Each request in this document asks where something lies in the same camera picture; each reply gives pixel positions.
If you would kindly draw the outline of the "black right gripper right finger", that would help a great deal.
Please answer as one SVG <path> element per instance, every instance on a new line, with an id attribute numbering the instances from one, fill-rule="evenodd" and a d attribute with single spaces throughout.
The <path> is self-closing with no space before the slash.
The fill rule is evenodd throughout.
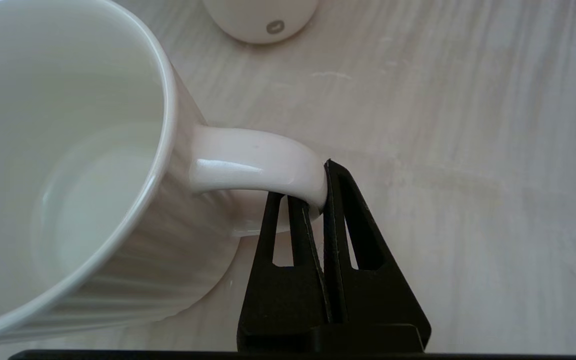
<path id="1" fill-rule="evenodd" d="M 326 162 L 324 351 L 423 351 L 432 328 L 388 249 L 357 183 Z"/>

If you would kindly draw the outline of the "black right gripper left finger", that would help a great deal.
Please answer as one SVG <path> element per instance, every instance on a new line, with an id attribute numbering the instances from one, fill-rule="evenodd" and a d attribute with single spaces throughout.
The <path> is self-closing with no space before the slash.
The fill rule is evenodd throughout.
<path id="1" fill-rule="evenodd" d="M 237 326 L 240 352 L 313 352 L 315 332 L 330 319 L 310 207 L 288 196 L 292 266 L 274 264 L 283 194 L 270 192 Z"/>

